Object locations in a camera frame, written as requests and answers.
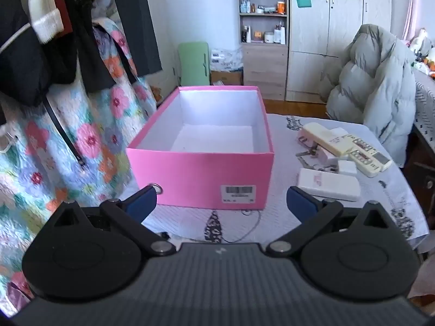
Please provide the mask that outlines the white remote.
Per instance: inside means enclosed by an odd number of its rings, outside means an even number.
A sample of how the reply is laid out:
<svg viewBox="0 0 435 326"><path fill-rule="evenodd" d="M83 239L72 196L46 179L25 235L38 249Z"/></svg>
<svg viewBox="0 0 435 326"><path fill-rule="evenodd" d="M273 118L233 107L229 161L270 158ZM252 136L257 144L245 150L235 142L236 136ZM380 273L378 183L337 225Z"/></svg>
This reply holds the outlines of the white remote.
<svg viewBox="0 0 435 326"><path fill-rule="evenodd" d="M356 202L361 197L361 186L356 177L301 168L297 185L312 196Z"/></svg>

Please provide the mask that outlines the dark hanging clothes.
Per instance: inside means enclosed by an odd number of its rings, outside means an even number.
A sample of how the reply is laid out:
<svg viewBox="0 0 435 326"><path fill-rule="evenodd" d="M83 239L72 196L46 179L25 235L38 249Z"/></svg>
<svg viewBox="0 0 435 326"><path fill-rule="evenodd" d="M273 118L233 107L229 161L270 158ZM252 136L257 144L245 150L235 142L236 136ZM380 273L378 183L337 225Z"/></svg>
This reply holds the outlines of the dark hanging clothes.
<svg viewBox="0 0 435 326"><path fill-rule="evenodd" d="M139 77L162 70L147 0L114 0L126 52ZM91 20L93 0L1 0L1 94L37 107L53 84L80 71L85 89L115 84L99 54Z"/></svg>

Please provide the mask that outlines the wooden shelf cabinet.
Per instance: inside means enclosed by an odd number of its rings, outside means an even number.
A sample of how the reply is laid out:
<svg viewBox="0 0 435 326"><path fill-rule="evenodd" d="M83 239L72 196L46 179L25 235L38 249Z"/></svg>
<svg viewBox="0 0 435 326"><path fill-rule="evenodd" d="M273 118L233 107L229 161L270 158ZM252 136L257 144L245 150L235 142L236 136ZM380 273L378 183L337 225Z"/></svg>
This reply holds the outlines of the wooden shelf cabinet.
<svg viewBox="0 0 435 326"><path fill-rule="evenodd" d="M283 100L288 79L288 0L238 0L243 83Z"/></svg>

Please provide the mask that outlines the silver key bunch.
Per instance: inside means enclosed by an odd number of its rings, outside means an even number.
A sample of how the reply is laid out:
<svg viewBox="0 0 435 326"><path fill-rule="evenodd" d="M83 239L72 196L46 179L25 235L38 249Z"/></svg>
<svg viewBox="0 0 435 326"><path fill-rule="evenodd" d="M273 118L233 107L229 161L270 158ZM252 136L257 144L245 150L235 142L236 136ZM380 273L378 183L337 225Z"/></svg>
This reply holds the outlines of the silver key bunch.
<svg viewBox="0 0 435 326"><path fill-rule="evenodd" d="M298 158L299 162L302 164L302 166L304 168L310 169L310 170L315 170L315 171L326 171L326 172L332 172L332 173L337 173L338 172L338 167L335 165L331 165L331 166L323 166L321 164L313 164L310 165L303 157L299 157Z"/></svg>
<svg viewBox="0 0 435 326"><path fill-rule="evenodd" d="M312 146L311 148L307 149L304 152L296 153L296 156L299 157L311 157L311 158L317 158L318 157L318 145Z"/></svg>

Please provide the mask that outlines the grey puffer jacket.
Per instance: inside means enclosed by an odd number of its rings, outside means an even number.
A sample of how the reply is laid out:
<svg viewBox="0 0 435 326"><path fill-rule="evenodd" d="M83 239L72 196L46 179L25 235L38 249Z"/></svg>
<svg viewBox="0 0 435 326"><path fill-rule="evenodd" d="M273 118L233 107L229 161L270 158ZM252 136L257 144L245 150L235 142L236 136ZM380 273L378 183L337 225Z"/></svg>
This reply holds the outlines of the grey puffer jacket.
<svg viewBox="0 0 435 326"><path fill-rule="evenodd" d="M391 32L360 27L336 62L326 66L319 94L327 114L368 127L399 166L416 115L412 51Z"/></svg>

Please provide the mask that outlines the cream remote with display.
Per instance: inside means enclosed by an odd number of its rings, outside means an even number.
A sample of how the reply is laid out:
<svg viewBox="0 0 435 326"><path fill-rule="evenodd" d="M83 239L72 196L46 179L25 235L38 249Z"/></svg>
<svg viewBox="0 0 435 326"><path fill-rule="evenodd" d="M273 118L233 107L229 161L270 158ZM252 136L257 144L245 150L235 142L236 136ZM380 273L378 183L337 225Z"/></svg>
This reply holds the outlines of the cream remote with display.
<svg viewBox="0 0 435 326"><path fill-rule="evenodd" d="M380 166L358 149L349 153L349 159L354 161L357 169L369 178L376 177L380 173Z"/></svg>

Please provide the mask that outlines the green folding table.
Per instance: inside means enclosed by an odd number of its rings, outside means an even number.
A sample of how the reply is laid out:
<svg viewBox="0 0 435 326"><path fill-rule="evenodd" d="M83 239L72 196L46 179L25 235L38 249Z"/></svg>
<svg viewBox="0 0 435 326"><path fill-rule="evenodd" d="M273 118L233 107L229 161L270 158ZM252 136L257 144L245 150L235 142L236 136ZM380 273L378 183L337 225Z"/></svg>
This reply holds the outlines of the green folding table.
<svg viewBox="0 0 435 326"><path fill-rule="evenodd" d="M209 85L209 45L206 42L188 42L178 45L181 65L181 86Z"/></svg>

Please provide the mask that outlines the floral quilt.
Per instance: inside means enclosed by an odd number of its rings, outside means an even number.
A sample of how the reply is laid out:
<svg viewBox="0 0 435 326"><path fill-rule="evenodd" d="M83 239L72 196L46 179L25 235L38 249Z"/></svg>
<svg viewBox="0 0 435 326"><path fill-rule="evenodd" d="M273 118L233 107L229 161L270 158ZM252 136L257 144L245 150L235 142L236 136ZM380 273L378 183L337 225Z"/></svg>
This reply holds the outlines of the floral quilt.
<svg viewBox="0 0 435 326"><path fill-rule="evenodd" d="M23 108L2 97L1 310L16 312L7 287L36 234L67 199L95 206L119 196L132 173L126 148L156 111L144 77L134 72L123 31L110 19L94 21L98 49L115 84L87 93L81 75L53 85L53 109Z"/></svg>

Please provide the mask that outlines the light wooden wardrobe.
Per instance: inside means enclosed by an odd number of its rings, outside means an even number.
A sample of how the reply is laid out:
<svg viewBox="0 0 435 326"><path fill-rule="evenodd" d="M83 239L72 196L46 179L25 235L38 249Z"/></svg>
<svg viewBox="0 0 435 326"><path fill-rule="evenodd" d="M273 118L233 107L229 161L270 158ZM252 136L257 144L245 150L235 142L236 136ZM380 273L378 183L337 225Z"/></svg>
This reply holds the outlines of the light wooden wardrobe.
<svg viewBox="0 0 435 326"><path fill-rule="evenodd" d="M320 103L320 83L363 24L391 29L392 0L289 0L285 99Z"/></svg>

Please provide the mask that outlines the pink shoe box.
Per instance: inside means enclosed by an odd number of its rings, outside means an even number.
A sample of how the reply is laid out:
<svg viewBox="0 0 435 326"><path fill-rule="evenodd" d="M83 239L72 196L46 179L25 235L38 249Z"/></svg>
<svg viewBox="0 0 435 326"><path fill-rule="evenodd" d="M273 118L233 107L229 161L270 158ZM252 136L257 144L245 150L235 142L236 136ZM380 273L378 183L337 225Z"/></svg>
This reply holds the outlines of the pink shoe box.
<svg viewBox="0 0 435 326"><path fill-rule="evenodd" d="M274 149L258 87L176 88L126 148L140 188L160 205L262 210Z"/></svg>

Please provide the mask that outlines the cream remote back up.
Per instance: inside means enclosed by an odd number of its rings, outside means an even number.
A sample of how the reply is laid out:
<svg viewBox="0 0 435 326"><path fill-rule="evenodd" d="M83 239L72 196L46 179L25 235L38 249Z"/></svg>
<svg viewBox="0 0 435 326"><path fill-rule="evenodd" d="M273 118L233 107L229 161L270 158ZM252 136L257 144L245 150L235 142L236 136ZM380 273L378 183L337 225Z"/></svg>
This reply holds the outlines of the cream remote back up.
<svg viewBox="0 0 435 326"><path fill-rule="evenodd" d="M336 157L346 155L353 148L349 140L335 135L331 130L316 122L304 125L302 132L305 138L317 143Z"/></svg>

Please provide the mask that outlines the white patterned tablecloth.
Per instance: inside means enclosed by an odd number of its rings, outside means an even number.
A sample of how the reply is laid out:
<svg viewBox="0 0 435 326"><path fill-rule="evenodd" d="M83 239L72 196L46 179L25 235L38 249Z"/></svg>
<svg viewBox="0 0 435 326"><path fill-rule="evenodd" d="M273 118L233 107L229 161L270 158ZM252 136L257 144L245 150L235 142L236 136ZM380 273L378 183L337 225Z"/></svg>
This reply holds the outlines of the white patterned tablecloth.
<svg viewBox="0 0 435 326"><path fill-rule="evenodd" d="M315 196L309 179L321 183L329 176L316 158L305 155L299 142L302 125L312 118L269 115L268 123L275 156L265 209L262 211L211 211L158 205L143 221L155 233L170 238L195 242L269 244L300 222L314 217L328 196ZM367 202L380 203L412 247L417 247L429 234L425 215L396 165L369 178L357 173L361 187L356 202L343 201L346 208L362 208Z"/></svg>

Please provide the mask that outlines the cardboard box on floor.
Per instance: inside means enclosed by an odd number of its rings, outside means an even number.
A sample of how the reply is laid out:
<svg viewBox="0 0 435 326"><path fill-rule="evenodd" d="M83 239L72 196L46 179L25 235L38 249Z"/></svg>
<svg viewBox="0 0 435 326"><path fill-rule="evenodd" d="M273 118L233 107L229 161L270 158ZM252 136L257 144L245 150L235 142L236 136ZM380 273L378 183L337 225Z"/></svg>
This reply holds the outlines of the cardboard box on floor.
<svg viewBox="0 0 435 326"><path fill-rule="evenodd" d="M211 84L212 85L242 85L243 73L242 71L211 71Z"/></svg>

